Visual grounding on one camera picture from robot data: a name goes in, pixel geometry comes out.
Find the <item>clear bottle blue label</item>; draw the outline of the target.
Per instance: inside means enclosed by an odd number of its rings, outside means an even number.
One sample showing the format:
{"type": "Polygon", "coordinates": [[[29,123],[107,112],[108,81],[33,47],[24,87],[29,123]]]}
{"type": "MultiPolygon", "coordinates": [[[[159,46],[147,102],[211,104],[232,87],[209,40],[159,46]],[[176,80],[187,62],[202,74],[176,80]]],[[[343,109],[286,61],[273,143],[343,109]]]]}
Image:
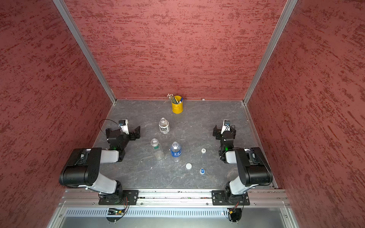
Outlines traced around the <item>clear bottle blue label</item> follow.
{"type": "Polygon", "coordinates": [[[173,142],[170,146],[170,152],[174,162],[179,162],[182,153],[182,147],[178,142],[173,142]]]}

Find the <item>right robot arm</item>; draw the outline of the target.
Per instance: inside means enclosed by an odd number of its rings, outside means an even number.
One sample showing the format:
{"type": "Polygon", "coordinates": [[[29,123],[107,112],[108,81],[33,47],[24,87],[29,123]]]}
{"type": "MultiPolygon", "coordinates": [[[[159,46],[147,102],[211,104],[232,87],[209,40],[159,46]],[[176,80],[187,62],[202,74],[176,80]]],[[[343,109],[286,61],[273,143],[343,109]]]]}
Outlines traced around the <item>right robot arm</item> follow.
{"type": "Polygon", "coordinates": [[[243,205],[247,192],[257,186],[268,186],[273,182],[273,173],[259,147],[239,148],[234,146],[236,130],[229,126],[214,127],[213,137],[220,141],[219,157],[227,164],[235,164],[238,177],[229,181],[219,197],[213,193],[213,202],[227,205],[243,205]]]}

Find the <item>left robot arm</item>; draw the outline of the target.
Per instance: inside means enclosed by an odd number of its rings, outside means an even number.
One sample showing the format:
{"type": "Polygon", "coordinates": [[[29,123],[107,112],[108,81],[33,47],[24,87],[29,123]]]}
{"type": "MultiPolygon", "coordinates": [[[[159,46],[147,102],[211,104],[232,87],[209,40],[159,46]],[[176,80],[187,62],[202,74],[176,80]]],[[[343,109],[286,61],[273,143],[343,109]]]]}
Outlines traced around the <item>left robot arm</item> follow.
{"type": "Polygon", "coordinates": [[[68,188],[86,188],[99,193],[100,205],[130,204],[121,182],[101,174],[100,165],[122,162],[126,146],[141,137],[140,131],[140,126],[132,131],[127,126],[120,130],[107,128],[108,150],[100,147],[74,149],[60,173],[59,183],[68,188]]]}

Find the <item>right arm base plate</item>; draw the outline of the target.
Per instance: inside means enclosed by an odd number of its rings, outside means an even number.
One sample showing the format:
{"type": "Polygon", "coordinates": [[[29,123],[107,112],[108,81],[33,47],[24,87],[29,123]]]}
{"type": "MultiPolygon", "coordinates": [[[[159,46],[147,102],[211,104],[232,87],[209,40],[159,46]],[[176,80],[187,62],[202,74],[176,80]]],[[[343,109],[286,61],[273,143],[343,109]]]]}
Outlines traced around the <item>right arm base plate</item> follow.
{"type": "Polygon", "coordinates": [[[249,206],[248,193],[233,195],[225,191],[212,191],[212,202],[214,206],[249,206]]]}

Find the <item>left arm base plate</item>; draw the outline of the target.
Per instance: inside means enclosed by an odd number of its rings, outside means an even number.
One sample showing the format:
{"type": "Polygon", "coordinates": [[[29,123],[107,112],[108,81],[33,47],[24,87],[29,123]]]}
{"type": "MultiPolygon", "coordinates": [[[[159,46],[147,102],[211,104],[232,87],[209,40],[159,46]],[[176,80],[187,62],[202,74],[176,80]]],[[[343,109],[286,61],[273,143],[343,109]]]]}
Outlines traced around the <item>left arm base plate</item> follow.
{"type": "Polygon", "coordinates": [[[123,190],[120,193],[100,194],[99,205],[136,205],[139,196],[138,190],[123,190]]]}

